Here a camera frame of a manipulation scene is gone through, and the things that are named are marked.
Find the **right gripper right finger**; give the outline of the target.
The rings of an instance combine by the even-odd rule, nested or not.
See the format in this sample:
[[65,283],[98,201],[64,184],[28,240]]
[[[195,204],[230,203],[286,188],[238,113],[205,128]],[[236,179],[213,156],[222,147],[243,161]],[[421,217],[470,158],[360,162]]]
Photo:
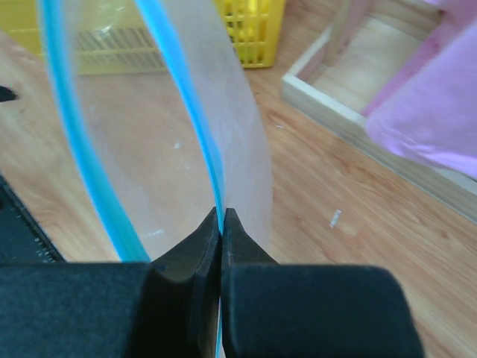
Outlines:
[[227,357],[423,357],[398,280],[378,266],[279,264],[226,212],[221,259]]

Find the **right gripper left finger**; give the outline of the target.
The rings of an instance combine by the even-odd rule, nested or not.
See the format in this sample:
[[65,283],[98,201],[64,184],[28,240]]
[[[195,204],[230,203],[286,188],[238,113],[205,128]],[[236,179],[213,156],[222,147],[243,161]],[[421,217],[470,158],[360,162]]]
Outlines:
[[151,263],[1,267],[3,357],[213,357],[215,211]]

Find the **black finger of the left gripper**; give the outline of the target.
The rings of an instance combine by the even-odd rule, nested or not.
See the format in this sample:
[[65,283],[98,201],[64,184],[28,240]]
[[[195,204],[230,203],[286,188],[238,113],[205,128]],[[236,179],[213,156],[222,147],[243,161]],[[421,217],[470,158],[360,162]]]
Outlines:
[[10,88],[0,86],[0,102],[15,101],[17,99],[17,94]]

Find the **clear zip top bag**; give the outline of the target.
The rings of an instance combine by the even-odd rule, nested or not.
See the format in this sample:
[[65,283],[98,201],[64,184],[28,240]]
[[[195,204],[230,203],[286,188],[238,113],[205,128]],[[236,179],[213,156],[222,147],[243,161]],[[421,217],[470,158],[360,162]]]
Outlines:
[[154,260],[211,209],[270,242],[271,156],[217,1],[133,1],[161,72],[82,75],[80,1],[39,1],[57,108],[119,258]]

